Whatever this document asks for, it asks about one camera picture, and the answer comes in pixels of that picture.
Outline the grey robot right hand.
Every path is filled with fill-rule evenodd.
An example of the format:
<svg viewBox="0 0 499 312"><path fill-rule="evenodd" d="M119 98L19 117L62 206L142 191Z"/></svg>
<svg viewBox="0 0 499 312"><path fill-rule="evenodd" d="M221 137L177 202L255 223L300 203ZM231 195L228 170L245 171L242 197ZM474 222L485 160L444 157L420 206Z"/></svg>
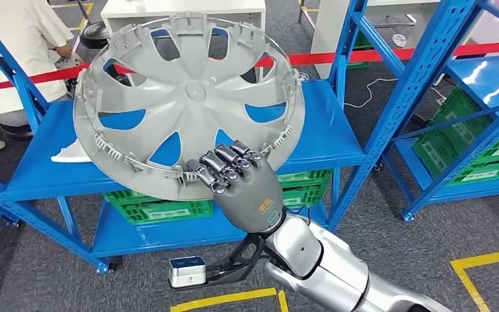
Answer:
<svg viewBox="0 0 499 312"><path fill-rule="evenodd" d="M282 188L262 153L235 140L229 146L219 144L186 165L236 228L269 233L281 222Z"/></svg>

